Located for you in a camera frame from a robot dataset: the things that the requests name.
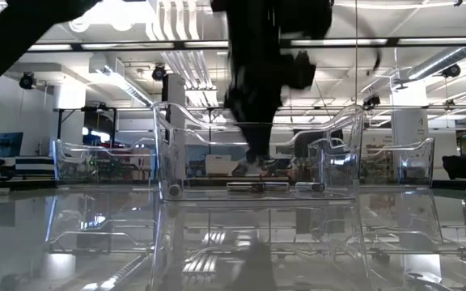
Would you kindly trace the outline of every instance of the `overhead track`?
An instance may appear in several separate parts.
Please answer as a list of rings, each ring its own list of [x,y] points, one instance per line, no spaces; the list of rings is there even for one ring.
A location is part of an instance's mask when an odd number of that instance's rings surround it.
[[[282,49],[355,49],[466,47],[466,36],[424,36],[389,38],[335,38],[327,40],[282,40]],[[227,40],[116,41],[99,43],[46,43],[33,45],[28,53],[148,52],[228,50]]]

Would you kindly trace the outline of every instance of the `glass tabletop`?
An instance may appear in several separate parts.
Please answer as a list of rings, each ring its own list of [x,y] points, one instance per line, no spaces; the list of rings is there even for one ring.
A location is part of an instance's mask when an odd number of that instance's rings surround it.
[[[125,186],[0,196],[0,290],[466,290],[464,192],[374,190],[352,201],[160,204]]]

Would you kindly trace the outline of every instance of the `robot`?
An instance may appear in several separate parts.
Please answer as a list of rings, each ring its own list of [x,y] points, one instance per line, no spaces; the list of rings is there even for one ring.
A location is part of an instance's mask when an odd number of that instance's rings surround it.
[[[224,105],[239,122],[249,147],[233,176],[256,172],[270,159],[271,124],[282,105],[282,86],[302,90],[314,80],[316,65],[307,53],[281,54],[280,35],[324,39],[332,25],[333,4],[333,0],[212,1],[214,12],[226,13],[229,29],[232,77]],[[362,30],[371,34],[367,23],[362,23]],[[378,51],[374,71],[379,63]]]

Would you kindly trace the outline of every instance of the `black security camera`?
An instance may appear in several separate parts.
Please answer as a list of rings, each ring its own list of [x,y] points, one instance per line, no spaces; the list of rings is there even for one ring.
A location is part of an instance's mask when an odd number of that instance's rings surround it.
[[[366,97],[363,100],[362,105],[365,107],[370,107],[370,108],[374,107],[375,105],[380,105],[380,97],[374,93]]]
[[[442,76],[444,78],[456,78],[461,74],[461,68],[459,65],[454,64],[442,71]]]
[[[155,81],[163,81],[163,77],[167,74],[165,70],[165,65],[158,64],[155,66],[154,72],[152,72],[152,78]]]
[[[32,90],[37,87],[37,80],[33,77],[33,73],[24,73],[19,86],[24,90]]]

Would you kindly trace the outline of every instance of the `transparent plastic enclosure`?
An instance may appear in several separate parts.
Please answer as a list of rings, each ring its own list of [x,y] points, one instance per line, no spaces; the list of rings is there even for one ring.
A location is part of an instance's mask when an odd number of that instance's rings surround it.
[[[155,235],[155,199],[146,191],[57,190],[49,197],[49,253],[128,254],[150,252]]]
[[[433,180],[434,139],[362,152],[361,183],[430,187]]]
[[[432,251],[443,236],[430,189],[361,194],[366,239],[384,250]]]
[[[308,124],[205,122],[175,103],[157,103],[155,138],[164,200],[267,198],[353,199],[359,179],[363,108],[348,106],[330,121]],[[248,145],[241,130],[271,130],[269,156],[239,175]],[[310,146],[315,145],[315,156]],[[214,187],[213,191],[203,190]]]
[[[149,290],[371,289],[355,200],[167,202],[159,217]]]
[[[155,140],[142,138],[129,148],[53,142],[55,178],[63,183],[144,182],[155,176]]]

